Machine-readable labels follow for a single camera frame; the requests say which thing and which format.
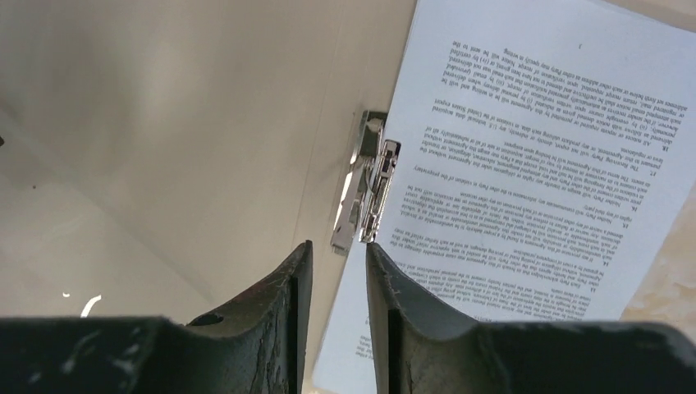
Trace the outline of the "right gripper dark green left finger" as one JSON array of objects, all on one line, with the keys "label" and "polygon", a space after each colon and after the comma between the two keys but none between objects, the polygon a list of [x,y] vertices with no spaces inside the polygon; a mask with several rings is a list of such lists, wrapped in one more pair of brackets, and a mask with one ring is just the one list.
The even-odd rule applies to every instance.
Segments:
[{"label": "right gripper dark green left finger", "polygon": [[4,393],[299,393],[313,245],[228,302],[158,316],[3,318]]}]

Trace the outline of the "printed white paper sheets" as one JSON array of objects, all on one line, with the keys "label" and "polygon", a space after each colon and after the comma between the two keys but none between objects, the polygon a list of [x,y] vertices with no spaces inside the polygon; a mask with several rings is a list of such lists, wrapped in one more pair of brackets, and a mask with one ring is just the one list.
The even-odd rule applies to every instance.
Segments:
[{"label": "printed white paper sheets", "polygon": [[420,1],[374,240],[482,320],[615,320],[695,180],[695,34],[604,1]]}]

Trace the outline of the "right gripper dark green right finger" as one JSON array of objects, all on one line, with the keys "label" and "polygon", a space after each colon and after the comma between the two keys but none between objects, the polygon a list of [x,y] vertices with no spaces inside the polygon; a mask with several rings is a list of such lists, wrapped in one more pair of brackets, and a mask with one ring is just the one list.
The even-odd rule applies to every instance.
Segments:
[{"label": "right gripper dark green right finger", "polygon": [[380,393],[692,393],[695,346],[645,322],[484,323],[365,252]]}]

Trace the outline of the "metal folder clip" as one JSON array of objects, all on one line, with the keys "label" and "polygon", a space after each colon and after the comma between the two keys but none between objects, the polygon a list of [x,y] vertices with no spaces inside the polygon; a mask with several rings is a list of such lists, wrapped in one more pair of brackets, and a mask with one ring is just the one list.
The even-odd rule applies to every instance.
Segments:
[{"label": "metal folder clip", "polygon": [[375,241],[384,214],[401,143],[387,139],[388,114],[362,112],[350,156],[330,245],[348,255],[354,241]]}]

